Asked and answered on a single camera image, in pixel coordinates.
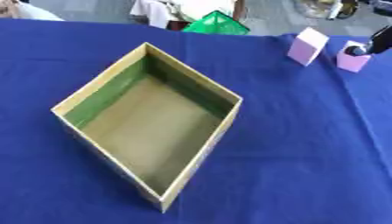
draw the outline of pink cube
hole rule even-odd
[[[288,56],[307,67],[317,58],[328,39],[326,35],[308,27],[298,34]]]
[[[372,58],[370,55],[363,55],[363,56],[351,56],[345,53],[345,50],[349,46],[363,46],[363,44],[354,42],[354,41],[347,41],[345,47],[340,50],[338,54],[338,67],[345,69],[347,71],[358,73]]]

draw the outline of cardboard box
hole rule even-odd
[[[242,98],[145,43],[52,112],[165,212]]]

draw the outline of floor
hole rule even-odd
[[[31,0],[32,4],[52,11],[71,21],[134,23],[129,12],[134,0]],[[392,17],[383,17],[362,4],[349,19],[327,21],[299,14],[293,0],[246,0],[242,22],[250,35],[280,35],[300,32],[306,26],[328,35],[369,36],[384,25],[392,25]]]

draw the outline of green basket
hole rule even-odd
[[[231,35],[246,35],[250,29],[226,14],[216,10],[204,16],[201,20],[189,24],[184,32],[219,33]]]

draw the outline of blue fabric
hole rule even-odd
[[[307,68],[285,56],[293,35],[2,20],[0,39],[2,224],[392,223],[392,52],[353,74],[334,65],[346,37]],[[145,41],[244,97],[166,214],[49,111]]]

